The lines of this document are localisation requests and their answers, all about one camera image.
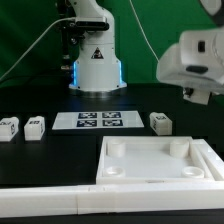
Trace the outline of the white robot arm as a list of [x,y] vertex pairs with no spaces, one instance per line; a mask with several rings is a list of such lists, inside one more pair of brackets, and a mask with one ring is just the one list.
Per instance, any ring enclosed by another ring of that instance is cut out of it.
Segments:
[[[68,0],[75,12],[74,32],[81,40],[72,88],[111,92],[124,88],[115,55],[114,17],[96,0]],[[224,0],[199,0],[217,27],[185,31],[157,64],[156,78],[183,88],[224,94]]]

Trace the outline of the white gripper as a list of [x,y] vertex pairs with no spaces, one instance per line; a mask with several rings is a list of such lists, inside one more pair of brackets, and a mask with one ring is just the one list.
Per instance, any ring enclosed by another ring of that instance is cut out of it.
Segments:
[[183,32],[160,58],[156,77],[162,83],[224,94],[224,28]]

